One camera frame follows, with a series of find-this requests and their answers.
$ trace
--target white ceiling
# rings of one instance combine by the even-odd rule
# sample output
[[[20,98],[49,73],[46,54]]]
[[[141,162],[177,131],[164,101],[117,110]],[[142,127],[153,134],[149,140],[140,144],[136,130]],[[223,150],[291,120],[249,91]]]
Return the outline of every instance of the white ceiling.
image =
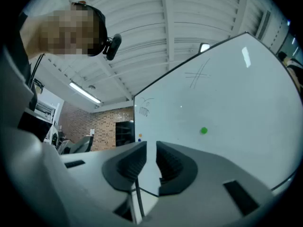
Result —
[[[45,14],[72,1],[32,0],[26,13]],[[132,105],[135,94],[198,53],[200,43],[214,45],[244,31],[253,35],[267,10],[272,16],[262,41],[279,47],[288,28],[271,0],[85,0],[106,16],[108,36],[121,34],[113,61],[103,55],[62,59],[47,54],[37,70],[48,90],[88,112]],[[69,86],[74,81],[101,100],[96,108]],[[95,90],[88,89],[94,85]]]

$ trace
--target light fixture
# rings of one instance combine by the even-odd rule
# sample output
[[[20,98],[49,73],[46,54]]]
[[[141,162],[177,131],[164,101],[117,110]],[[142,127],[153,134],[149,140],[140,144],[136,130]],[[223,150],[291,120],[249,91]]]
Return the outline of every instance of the light fixture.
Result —
[[[80,88],[77,84],[75,84],[74,82],[70,83],[70,86],[73,89],[76,89],[78,92],[80,92],[81,94],[83,94],[84,96],[88,97],[90,100],[93,100],[94,102],[96,102],[97,104],[101,103],[100,100],[98,100],[97,98],[95,98],[94,96],[92,96],[91,94],[89,94],[88,92],[84,91],[82,88]]]
[[[199,51],[200,51],[199,53],[208,50],[209,47],[210,47],[209,44],[201,43],[201,44],[200,44],[200,47],[199,47]]]
[[[294,54],[297,52],[298,49],[299,49],[299,47],[296,48],[296,50],[295,50],[294,53],[293,53],[293,56],[294,56]]]
[[[242,49],[242,54],[243,54],[243,57],[244,57],[244,60],[245,60],[245,63],[246,63],[246,67],[250,67],[251,63],[250,63],[250,55],[248,53],[248,50],[246,47],[244,47]]]

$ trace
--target brown brick wall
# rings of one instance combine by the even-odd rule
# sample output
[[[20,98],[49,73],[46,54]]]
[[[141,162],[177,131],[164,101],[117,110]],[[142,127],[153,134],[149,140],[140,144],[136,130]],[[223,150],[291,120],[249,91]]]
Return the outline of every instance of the brown brick wall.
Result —
[[[91,147],[95,151],[116,147],[116,122],[133,119],[133,107],[91,114],[64,102],[58,124],[62,125],[62,131],[74,143],[89,135],[90,129],[95,129]]]

